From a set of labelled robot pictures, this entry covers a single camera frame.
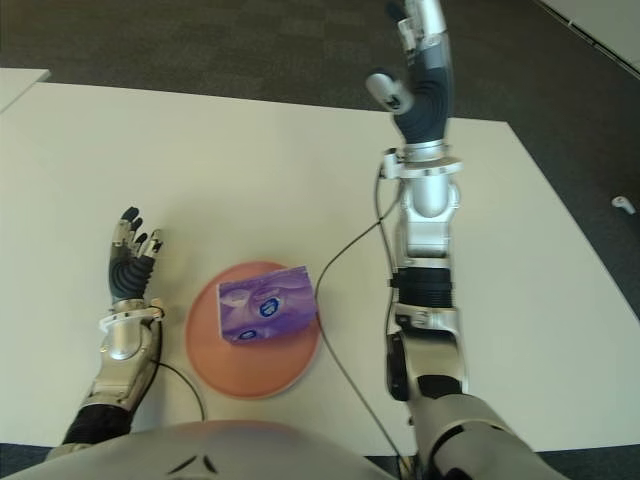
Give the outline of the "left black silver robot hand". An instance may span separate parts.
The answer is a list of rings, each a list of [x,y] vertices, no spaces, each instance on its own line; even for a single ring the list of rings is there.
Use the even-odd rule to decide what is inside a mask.
[[[127,208],[117,221],[110,244],[108,287],[115,305],[143,300],[156,257],[163,247],[161,232],[139,233],[143,218],[138,208]]]

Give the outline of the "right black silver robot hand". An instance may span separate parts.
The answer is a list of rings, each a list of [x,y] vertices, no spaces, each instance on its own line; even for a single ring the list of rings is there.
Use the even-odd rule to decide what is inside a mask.
[[[453,107],[453,69],[448,29],[438,1],[390,1],[406,59],[407,83],[375,69],[365,85],[393,117],[407,145],[441,142]]]

